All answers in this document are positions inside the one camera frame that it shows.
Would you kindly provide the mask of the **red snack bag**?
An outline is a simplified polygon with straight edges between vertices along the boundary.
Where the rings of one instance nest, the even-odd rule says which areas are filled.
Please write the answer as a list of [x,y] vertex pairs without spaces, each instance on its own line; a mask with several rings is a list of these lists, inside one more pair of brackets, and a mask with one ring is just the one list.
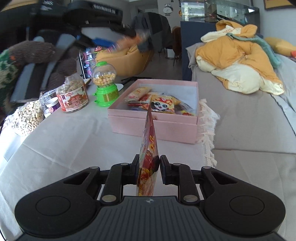
[[149,105],[139,153],[139,171],[137,178],[138,196],[153,196],[159,164],[160,160],[152,108],[151,105]]

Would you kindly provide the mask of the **snacks inside pink box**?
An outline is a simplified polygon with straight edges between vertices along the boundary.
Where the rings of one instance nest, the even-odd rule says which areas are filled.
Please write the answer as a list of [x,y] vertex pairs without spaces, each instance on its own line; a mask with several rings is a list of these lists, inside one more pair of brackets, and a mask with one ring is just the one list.
[[165,92],[152,91],[151,87],[139,87],[125,97],[131,110],[148,110],[156,113],[168,113],[196,116],[197,111],[185,102]]

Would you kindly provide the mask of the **dark hanging jacket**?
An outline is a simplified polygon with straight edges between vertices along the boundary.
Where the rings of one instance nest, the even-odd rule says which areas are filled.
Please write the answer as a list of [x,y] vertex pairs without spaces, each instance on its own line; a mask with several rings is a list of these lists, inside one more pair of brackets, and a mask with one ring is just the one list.
[[131,28],[149,32],[147,40],[137,46],[140,52],[161,52],[164,48],[173,48],[174,37],[165,16],[151,12],[139,13],[133,18]]

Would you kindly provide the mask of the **green gumball candy dispenser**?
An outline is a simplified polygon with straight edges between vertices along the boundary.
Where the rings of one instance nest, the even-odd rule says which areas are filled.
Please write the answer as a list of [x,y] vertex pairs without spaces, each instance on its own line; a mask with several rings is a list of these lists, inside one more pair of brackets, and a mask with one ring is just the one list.
[[93,70],[92,81],[97,86],[94,96],[95,103],[101,107],[111,106],[119,97],[119,91],[114,83],[116,70],[106,61],[97,62]]

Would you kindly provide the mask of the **red label biscuit jar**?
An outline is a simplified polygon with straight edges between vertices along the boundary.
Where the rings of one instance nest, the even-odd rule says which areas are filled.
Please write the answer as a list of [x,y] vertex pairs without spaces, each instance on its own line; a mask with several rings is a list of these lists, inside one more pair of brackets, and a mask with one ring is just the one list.
[[65,78],[64,83],[56,89],[56,95],[65,113],[80,110],[89,102],[85,82],[77,73]]

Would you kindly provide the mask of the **pink cardboard box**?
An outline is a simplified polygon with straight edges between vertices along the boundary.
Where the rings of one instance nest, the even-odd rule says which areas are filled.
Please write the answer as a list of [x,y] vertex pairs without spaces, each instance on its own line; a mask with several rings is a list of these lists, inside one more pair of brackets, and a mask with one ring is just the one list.
[[128,109],[125,98],[139,87],[172,95],[189,105],[193,116],[152,112],[158,140],[194,144],[198,139],[199,90],[197,82],[165,79],[138,79],[109,108],[108,118],[114,133],[141,136],[147,112]]

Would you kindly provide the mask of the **purple milk tea cup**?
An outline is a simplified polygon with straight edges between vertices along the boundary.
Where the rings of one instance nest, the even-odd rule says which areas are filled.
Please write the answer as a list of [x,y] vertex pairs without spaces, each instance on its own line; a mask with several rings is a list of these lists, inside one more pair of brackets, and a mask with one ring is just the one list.
[[53,97],[45,102],[45,111],[44,116],[47,118],[49,115],[51,115],[54,111],[56,111],[60,107],[60,103],[58,100],[58,97]]

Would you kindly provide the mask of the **grey covered sofa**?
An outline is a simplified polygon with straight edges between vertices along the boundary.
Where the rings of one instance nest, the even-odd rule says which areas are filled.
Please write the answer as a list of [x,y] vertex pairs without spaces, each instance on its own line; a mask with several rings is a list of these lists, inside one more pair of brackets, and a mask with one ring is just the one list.
[[265,92],[227,90],[199,69],[198,40],[184,47],[184,68],[199,86],[199,96],[220,115],[214,137],[217,169],[278,196],[286,207],[279,234],[295,240],[295,134],[273,97]]

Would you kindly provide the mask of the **large glass peanut jar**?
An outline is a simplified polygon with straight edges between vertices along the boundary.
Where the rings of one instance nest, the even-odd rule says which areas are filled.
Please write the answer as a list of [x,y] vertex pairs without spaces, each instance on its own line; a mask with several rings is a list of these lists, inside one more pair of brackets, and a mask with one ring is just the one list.
[[11,128],[17,135],[27,137],[44,120],[43,109],[40,102],[27,102],[24,106],[8,116],[4,127]]

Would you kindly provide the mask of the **glass fish tank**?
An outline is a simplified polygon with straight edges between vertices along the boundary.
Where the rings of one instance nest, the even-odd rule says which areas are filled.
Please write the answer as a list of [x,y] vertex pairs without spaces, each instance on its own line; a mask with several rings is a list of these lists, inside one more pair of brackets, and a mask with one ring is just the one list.
[[181,16],[187,22],[217,23],[230,20],[241,25],[253,24],[260,32],[259,8],[248,1],[179,1]]

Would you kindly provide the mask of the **yellow cream quilt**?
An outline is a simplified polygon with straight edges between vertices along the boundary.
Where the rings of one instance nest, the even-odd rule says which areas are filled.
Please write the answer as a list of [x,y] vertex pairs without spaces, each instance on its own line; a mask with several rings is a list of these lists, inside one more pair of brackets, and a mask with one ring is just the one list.
[[285,92],[275,69],[281,61],[271,46],[257,36],[257,26],[229,20],[216,23],[216,30],[201,37],[195,51],[200,70],[210,72],[227,90],[251,94],[259,90],[273,95]]

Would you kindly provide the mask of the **yellow pillow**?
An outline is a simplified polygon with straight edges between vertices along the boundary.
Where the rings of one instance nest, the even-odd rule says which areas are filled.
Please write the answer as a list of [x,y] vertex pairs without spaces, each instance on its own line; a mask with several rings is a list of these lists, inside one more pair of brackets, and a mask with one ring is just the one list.
[[295,57],[295,46],[290,42],[275,37],[266,37],[265,41],[274,52],[287,57]]

